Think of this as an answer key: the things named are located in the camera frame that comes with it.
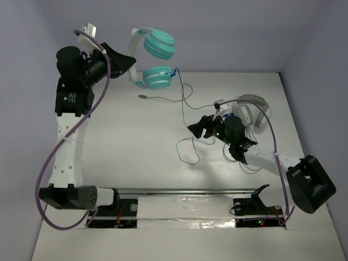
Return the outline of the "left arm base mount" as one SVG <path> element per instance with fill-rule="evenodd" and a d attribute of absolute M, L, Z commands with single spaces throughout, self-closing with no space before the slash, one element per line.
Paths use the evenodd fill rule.
<path fill-rule="evenodd" d="M 85 224 L 87 228 L 137 228 L 138 199 L 123 198 L 118 190 L 113 190 L 113 203 L 89 213 Z"/>

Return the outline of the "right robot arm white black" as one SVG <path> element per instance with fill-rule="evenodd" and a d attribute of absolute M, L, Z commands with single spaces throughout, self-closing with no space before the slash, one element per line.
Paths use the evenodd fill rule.
<path fill-rule="evenodd" d="M 313 214 L 336 193 L 336 187 L 318 159 L 307 155 L 296 158 L 268 150 L 245 134 L 245 126 L 237 116 L 222 119 L 203 116 L 198 123 L 188 126 L 195 138 L 216 137 L 228 146 L 232 158 L 280 176 L 288 183 L 295 205 L 307 214 Z"/>

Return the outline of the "teal white cat-ear headphones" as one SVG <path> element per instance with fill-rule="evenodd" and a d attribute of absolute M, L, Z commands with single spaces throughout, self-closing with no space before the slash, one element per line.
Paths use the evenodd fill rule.
<path fill-rule="evenodd" d="M 150 65 L 137 69 L 137 64 L 128 70 L 129 80 L 141 89 L 159 90 L 171 85 L 173 69 L 166 64 L 173 58 L 176 43 L 169 33 L 151 27 L 133 28 L 127 55 L 136 58 L 139 47 L 152 57 Z"/>

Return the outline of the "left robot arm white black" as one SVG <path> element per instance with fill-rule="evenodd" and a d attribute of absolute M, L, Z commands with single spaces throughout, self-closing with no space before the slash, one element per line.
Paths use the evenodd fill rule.
<path fill-rule="evenodd" d="M 48 186 L 39 189 L 39 201 L 55 209 L 93 210 L 102 206 L 108 214 L 116 214 L 121 208 L 117 190 L 84 185 L 82 175 L 84 136 L 95 104 L 93 87 L 103 78 L 123 75 L 136 62 L 105 42 L 101 46 L 102 51 L 94 49 L 90 54 L 75 46 L 56 53 L 60 78 L 55 113 L 60 147 Z"/>

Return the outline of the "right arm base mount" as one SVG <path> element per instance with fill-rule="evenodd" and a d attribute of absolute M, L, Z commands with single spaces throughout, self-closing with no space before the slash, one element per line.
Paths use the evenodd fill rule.
<path fill-rule="evenodd" d="M 280 227 L 286 228 L 282 207 L 267 207 L 260 199 L 259 194 L 269 186 L 262 185 L 249 197 L 235 198 L 229 213 L 236 218 L 237 228 L 263 228 Z"/>

